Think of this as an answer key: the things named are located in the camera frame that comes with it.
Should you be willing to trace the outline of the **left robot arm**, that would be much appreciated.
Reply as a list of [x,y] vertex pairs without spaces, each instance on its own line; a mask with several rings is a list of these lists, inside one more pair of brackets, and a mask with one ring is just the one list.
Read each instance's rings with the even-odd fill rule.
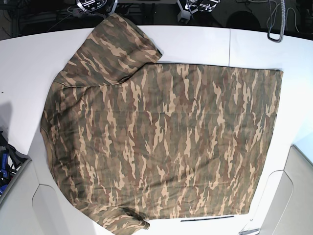
[[179,13],[178,22],[188,23],[195,13],[212,13],[220,0],[178,0]]

